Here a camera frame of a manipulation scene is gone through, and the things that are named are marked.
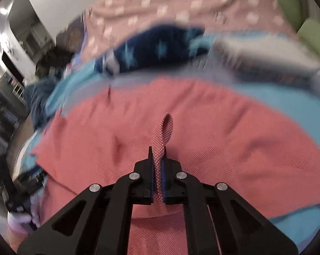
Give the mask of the left hand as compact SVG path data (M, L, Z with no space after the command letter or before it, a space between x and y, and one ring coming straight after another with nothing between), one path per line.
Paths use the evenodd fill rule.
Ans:
M34 209L30 213L8 213L7 222L11 230L21 234L31 234L34 231L31 224L36 228L41 226L38 211Z

